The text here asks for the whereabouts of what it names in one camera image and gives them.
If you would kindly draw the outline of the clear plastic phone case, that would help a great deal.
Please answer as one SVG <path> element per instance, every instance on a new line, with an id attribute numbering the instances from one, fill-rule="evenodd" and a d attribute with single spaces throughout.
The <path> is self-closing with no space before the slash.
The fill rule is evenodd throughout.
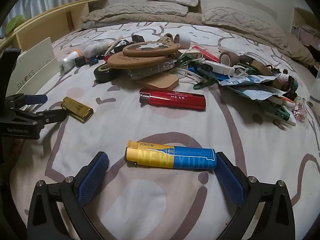
<path id="1" fill-rule="evenodd" d="M 132 80 L 140 80 L 145 77 L 149 77 L 155 74 L 171 70 L 175 67 L 176 60 L 169 60 L 167 62 L 157 64 L 152 67 L 138 68 L 138 69 L 128 69 L 127 73 Z"/>

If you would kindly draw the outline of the panda cork coaster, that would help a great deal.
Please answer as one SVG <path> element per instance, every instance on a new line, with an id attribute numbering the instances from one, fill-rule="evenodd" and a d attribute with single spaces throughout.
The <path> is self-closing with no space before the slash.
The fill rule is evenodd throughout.
<path id="1" fill-rule="evenodd" d="M 139 42 L 126 46 L 122 52 L 132 57 L 168 56 L 176 53 L 180 48 L 177 43 L 170 42 Z"/>

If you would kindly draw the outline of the green clothes peg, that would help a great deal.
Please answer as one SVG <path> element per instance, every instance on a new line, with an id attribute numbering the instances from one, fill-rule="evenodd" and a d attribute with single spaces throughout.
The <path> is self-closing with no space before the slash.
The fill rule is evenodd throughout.
<path id="1" fill-rule="evenodd" d="M 199 83 L 193 85 L 194 90 L 200 90 L 205 87 L 210 87 L 216 83 L 219 83 L 217 77 L 214 74 L 207 72 L 201 68 L 197 68 L 197 71 L 201 73 L 202 80 Z"/>

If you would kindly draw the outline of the red lighter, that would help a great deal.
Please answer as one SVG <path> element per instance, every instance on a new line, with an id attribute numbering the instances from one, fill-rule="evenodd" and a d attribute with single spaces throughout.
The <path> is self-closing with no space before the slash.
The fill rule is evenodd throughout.
<path id="1" fill-rule="evenodd" d="M 139 91 L 141 104 L 152 106 L 194 109 L 204 111 L 206 98 L 201 94 L 178 92 L 173 90 L 151 90 L 142 88 Z"/>

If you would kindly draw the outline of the black round tape roll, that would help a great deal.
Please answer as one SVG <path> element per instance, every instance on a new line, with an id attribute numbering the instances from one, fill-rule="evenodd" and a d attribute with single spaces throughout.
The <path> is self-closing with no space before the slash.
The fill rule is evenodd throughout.
<path id="1" fill-rule="evenodd" d="M 95 68 L 93 74 L 96 83 L 107 83 L 116 79 L 120 74 L 120 70 L 111 68 L 107 63 L 104 63 Z"/>

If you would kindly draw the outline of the blue white medicine packet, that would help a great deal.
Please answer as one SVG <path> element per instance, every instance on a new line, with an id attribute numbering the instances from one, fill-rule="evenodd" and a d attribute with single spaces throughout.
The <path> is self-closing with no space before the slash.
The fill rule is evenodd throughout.
<path id="1" fill-rule="evenodd" d="M 219 81 L 221 86 L 246 86 L 252 84 L 266 83 L 274 81 L 277 76 L 264 76 L 264 75 L 247 75 L 240 77 L 231 77 L 222 81 Z"/>

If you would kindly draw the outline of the white plastic wrapped roll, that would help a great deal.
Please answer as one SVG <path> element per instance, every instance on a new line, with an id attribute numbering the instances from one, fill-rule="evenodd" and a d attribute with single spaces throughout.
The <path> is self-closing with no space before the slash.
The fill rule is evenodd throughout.
<path id="1" fill-rule="evenodd" d="M 59 71 L 61 75 L 68 73 L 73 67 L 76 66 L 75 59 L 81 57 L 82 54 L 78 50 L 74 50 L 62 60 L 59 61 Z"/>

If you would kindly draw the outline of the green plush toy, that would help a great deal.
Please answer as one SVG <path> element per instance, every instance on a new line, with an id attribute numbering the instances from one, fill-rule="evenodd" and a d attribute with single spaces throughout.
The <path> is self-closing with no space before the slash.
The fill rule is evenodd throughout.
<path id="1" fill-rule="evenodd" d="M 5 34 L 8 35 L 9 33 L 13 32 L 15 28 L 19 27 L 26 21 L 26 18 L 23 15 L 17 15 L 13 17 L 5 28 Z"/>

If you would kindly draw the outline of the gold lighter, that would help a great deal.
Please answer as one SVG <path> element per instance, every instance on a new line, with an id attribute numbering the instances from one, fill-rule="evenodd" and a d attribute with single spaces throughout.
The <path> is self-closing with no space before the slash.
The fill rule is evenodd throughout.
<path id="1" fill-rule="evenodd" d="M 67 96 L 63 99 L 61 107 L 65 109 L 72 117 L 76 118 L 82 123 L 87 122 L 94 113 L 91 107 L 88 107 Z"/>

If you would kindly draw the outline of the yellow blue New York lighter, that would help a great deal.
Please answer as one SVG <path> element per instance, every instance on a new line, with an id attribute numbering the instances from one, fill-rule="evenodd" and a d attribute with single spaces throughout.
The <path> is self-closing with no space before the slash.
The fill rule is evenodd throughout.
<path id="1" fill-rule="evenodd" d="M 125 160 L 137 165 L 170 169 L 216 168 L 216 153 L 211 148 L 170 146 L 142 141 L 127 143 Z"/>

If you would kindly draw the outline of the brown bandage roll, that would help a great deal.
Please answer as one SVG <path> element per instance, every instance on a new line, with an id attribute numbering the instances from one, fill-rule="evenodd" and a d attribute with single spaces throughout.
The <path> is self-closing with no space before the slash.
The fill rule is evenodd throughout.
<path id="1" fill-rule="evenodd" d="M 229 67 L 233 67 L 240 63 L 239 56 L 230 51 L 224 51 L 219 57 L 220 63 Z"/>

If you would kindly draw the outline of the white shoe box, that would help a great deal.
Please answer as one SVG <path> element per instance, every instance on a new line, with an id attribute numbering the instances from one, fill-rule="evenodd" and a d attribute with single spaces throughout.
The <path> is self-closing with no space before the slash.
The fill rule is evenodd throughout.
<path id="1" fill-rule="evenodd" d="M 6 95 L 35 94 L 58 72 L 58 60 L 48 37 L 18 57 Z"/>

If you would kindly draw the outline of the wooden shelf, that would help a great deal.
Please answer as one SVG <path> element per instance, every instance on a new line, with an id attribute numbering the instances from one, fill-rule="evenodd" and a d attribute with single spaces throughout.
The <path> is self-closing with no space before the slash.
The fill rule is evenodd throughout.
<path id="1" fill-rule="evenodd" d="M 108 4 L 108 0 L 79 0 L 45 11 L 18 26 L 1 40 L 1 50 L 28 50 L 46 38 L 52 42 L 79 30 L 82 18 Z"/>

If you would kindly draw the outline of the large beige pillow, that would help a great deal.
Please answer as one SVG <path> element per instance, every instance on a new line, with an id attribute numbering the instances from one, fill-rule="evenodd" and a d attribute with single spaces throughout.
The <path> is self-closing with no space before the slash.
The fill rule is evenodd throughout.
<path id="1" fill-rule="evenodd" d="M 202 23 L 251 34 L 285 49 L 287 35 L 276 20 L 261 9 L 231 0 L 201 0 Z"/>

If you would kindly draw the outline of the plain cork coaster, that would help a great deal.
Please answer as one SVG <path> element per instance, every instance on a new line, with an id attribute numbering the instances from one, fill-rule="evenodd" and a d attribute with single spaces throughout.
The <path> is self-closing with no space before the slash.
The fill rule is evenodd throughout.
<path id="1" fill-rule="evenodd" d="M 157 57 L 133 57 L 125 56 L 123 52 L 118 52 L 110 56 L 107 60 L 107 64 L 111 68 L 115 69 L 138 69 L 152 67 L 161 63 L 169 61 L 167 56 Z"/>

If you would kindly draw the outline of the light wooden block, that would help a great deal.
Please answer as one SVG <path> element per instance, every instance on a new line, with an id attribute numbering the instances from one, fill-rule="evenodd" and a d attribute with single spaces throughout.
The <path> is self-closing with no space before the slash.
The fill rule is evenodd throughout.
<path id="1" fill-rule="evenodd" d="M 173 90 L 177 87 L 179 78 L 175 74 L 163 72 L 136 80 L 136 83 L 146 89 Z"/>

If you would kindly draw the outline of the white round dispenser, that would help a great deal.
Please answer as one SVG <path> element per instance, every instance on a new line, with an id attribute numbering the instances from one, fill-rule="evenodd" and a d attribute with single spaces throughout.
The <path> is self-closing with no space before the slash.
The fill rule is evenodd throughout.
<path id="1" fill-rule="evenodd" d="M 209 72 L 214 72 L 221 75 L 226 75 L 233 77 L 235 74 L 235 69 L 233 67 L 214 62 L 205 60 L 203 62 L 203 68 L 207 69 Z"/>

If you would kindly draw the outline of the beige folded blanket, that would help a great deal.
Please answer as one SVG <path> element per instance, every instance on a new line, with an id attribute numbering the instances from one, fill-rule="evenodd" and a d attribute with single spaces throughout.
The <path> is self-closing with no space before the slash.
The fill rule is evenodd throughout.
<path id="1" fill-rule="evenodd" d="M 80 28 L 91 29 L 129 22 L 202 24 L 200 13 L 177 3 L 157 1 L 118 2 L 94 10 L 82 18 Z"/>

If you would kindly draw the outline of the red flat stick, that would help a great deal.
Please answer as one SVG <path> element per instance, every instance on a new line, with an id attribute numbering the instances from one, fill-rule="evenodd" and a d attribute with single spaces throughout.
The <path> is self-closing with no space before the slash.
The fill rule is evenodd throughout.
<path id="1" fill-rule="evenodd" d="M 219 63 L 219 58 L 214 56 L 213 54 L 209 53 L 208 51 L 200 48 L 199 46 L 192 46 L 193 49 L 196 49 L 198 51 L 200 51 L 203 55 L 203 57 L 208 60 L 208 61 L 213 61 L 213 62 L 217 62 Z"/>

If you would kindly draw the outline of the white tape roll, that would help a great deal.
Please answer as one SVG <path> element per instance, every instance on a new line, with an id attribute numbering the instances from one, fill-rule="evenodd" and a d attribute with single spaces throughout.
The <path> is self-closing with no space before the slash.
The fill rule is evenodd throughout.
<path id="1" fill-rule="evenodd" d="M 176 34 L 174 37 L 174 43 L 179 44 L 180 49 L 189 49 L 191 45 L 191 39 L 189 36 Z"/>

